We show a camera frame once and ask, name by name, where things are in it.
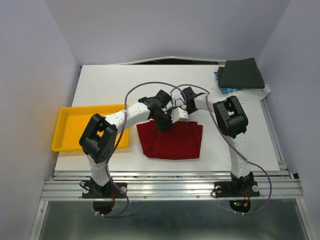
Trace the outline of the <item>red skirt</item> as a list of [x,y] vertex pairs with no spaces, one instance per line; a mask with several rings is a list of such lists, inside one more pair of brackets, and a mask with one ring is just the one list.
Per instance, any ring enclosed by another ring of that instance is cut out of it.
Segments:
[[169,131],[159,131],[151,120],[136,126],[142,152],[151,159],[188,160],[200,157],[203,126],[179,121]]

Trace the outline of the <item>dark grey dotted skirt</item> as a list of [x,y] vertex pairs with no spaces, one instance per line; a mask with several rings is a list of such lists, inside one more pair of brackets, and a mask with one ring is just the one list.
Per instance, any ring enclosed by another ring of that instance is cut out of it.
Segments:
[[221,89],[263,89],[265,82],[254,57],[227,60],[217,71]]

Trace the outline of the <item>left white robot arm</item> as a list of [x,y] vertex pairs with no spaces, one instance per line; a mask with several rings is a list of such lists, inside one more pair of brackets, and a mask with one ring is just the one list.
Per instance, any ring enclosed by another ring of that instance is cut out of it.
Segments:
[[160,90],[153,97],[143,97],[133,105],[113,114],[101,116],[94,114],[82,133],[79,145],[87,156],[90,165],[91,184],[87,187],[100,197],[111,193],[110,177],[107,175],[108,163],[124,130],[147,120],[154,120],[163,130],[173,125],[172,118],[165,111],[172,97]]

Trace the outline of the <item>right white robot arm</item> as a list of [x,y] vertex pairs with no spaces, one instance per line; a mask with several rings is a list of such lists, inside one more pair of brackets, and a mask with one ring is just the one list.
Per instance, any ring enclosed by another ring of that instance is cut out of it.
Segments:
[[238,197],[252,192],[256,184],[246,151],[245,133],[249,120],[236,96],[225,99],[207,93],[195,93],[189,86],[182,90],[186,97],[186,111],[192,114],[197,110],[207,110],[213,123],[229,148],[231,171],[230,181],[216,181],[212,194],[215,198]]

